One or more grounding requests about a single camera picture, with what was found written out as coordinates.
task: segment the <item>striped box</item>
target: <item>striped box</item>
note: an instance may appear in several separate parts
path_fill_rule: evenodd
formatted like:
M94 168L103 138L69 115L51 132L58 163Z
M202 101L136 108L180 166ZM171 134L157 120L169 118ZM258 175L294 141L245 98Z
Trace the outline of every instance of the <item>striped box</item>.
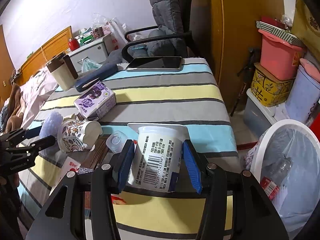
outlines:
M264 30L268 33L271 33L285 41L287 41L289 44L291 45L295 45L295 46L299 46L299 47L305 47L305 45L303 44L303 42L301 40L299 40L296 36L294 36L291 33L287 33L285 30L280 29L278 27L275 27L271 24L268 23L264 23L264 22L260 22L257 21L257 28Z

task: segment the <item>patterned paper cup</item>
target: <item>patterned paper cup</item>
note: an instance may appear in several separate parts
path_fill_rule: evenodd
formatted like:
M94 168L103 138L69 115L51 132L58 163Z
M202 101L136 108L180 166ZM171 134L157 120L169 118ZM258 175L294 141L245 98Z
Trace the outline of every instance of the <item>patterned paper cup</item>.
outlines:
M58 131L58 145L64 152L90 150L100 134L98 122L67 120Z

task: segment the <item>clear plastic cup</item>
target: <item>clear plastic cup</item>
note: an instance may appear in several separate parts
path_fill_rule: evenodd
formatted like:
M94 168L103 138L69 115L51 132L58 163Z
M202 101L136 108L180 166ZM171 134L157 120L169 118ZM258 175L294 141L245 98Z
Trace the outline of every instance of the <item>clear plastic cup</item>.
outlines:
M128 137L120 131L115 131L109 136L106 145L113 153L120 153L124 147Z

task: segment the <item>smartphone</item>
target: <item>smartphone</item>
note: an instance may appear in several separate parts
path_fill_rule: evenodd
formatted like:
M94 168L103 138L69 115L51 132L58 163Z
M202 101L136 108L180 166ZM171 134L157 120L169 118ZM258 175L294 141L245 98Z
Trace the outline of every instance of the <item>smartphone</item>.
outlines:
M126 71L180 71L182 57L137 57Z

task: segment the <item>pink container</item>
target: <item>pink container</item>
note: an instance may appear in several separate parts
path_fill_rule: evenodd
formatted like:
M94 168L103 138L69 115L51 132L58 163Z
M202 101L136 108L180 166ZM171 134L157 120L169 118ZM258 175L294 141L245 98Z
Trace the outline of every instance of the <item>pink container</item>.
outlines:
M258 30L262 36L262 50L260 64L279 80L289 80L296 76L299 59L303 57L305 49L289 44L287 41Z

